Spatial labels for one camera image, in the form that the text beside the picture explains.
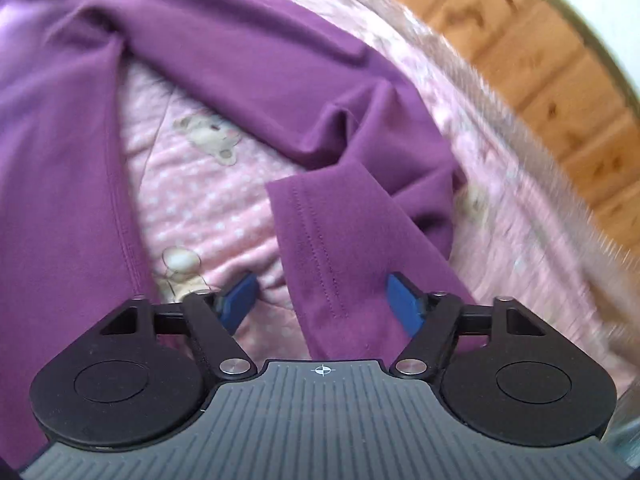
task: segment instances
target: blue gripper pad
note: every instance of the blue gripper pad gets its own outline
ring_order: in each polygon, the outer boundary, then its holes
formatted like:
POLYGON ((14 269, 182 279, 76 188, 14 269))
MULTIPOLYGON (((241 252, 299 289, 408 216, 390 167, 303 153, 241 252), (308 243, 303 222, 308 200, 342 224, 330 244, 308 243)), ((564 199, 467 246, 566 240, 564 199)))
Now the blue gripper pad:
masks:
POLYGON ((386 279, 386 300, 404 331, 409 337, 413 337, 424 322, 424 299, 421 291, 404 280, 404 276, 394 272, 386 279))
POLYGON ((258 291, 257 276, 248 272, 217 295, 216 311, 220 316, 220 323, 231 335, 236 333, 244 317, 254 307, 258 291))

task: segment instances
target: purple fabric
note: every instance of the purple fabric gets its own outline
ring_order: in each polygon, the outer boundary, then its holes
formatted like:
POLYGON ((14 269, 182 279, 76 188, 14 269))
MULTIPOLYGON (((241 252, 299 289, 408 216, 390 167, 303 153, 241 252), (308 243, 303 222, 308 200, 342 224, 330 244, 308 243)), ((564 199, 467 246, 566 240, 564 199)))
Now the purple fabric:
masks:
POLYGON ((0 4, 0 455, 44 439, 37 371, 135 294, 156 296, 118 138, 130 50, 312 170, 269 185, 312 356, 393 360, 407 342, 386 274, 470 301, 446 262, 463 177, 418 92, 287 0, 0 4))

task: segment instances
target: gray gripper base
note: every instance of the gray gripper base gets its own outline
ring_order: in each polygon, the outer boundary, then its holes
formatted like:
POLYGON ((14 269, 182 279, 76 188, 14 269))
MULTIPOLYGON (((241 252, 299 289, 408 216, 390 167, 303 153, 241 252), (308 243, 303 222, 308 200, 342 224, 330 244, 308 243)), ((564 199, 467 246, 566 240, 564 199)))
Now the gray gripper base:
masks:
POLYGON ((374 361, 272 362, 221 386, 193 424, 153 446, 89 452, 54 444, 26 480, 621 480, 596 438, 525 448, 452 418, 430 387, 374 361))

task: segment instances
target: wooden headboard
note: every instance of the wooden headboard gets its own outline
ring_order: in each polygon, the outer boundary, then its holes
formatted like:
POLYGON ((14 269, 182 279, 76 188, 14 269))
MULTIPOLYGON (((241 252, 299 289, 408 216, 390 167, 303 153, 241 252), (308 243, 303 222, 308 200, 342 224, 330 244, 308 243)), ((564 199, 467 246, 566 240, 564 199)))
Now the wooden headboard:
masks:
POLYGON ((640 105, 559 0, 399 0, 537 134, 603 231, 640 256, 640 105))

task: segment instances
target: pink bedspread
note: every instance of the pink bedspread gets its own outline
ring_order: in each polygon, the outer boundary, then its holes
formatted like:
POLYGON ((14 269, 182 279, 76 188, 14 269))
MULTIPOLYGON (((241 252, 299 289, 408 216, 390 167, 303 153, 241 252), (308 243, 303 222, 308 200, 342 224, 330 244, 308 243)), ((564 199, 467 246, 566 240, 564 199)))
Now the pink bedspread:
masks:
MULTIPOLYGON (((621 394, 630 368, 606 346, 580 265, 517 157, 438 68, 356 0, 295 0, 378 49, 414 81, 464 168, 451 264, 479 303, 518 298, 607 368, 621 394)), ((273 149, 132 64, 122 89, 131 189, 167 301, 258 274, 262 295, 237 339, 258 367, 309 359, 292 310, 264 183, 300 171, 273 149)))

